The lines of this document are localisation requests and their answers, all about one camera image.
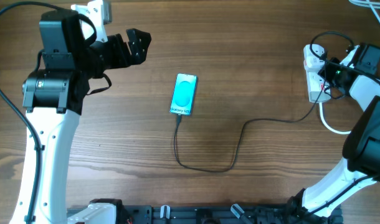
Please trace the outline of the blue Galaxy smartphone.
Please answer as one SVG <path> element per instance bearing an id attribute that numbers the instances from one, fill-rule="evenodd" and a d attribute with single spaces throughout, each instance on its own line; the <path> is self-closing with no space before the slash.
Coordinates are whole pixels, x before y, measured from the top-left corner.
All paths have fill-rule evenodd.
<path id="1" fill-rule="evenodd" d="M 197 76 L 177 74 L 171 100 L 170 113 L 189 116 L 197 87 Z"/>

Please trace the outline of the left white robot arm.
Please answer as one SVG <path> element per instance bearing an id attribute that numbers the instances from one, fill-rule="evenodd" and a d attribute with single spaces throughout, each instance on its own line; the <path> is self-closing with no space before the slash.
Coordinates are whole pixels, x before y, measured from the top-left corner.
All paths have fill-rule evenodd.
<path id="1" fill-rule="evenodd" d="M 30 122 L 21 187 L 12 223 L 66 223 L 65 190 L 69 155 L 82 114 L 89 81 L 108 69 L 139 65 L 146 60 L 151 35 L 128 29 L 99 39 L 84 36 L 87 16 L 70 9 L 49 11 L 39 22 L 45 67 L 23 85 L 23 106 Z"/>

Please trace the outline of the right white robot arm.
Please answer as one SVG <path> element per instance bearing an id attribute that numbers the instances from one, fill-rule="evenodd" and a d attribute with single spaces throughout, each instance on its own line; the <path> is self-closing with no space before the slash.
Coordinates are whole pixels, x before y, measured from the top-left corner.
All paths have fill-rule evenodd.
<path id="1" fill-rule="evenodd" d="M 338 205 L 380 182 L 380 78 L 375 76 L 380 48 L 351 45 L 342 61 L 327 60 L 317 44 L 306 45 L 303 53 L 306 72 L 321 76 L 363 110 L 346 137 L 339 163 L 317 184 L 292 197 L 283 214 L 285 223 L 328 223 Z"/>

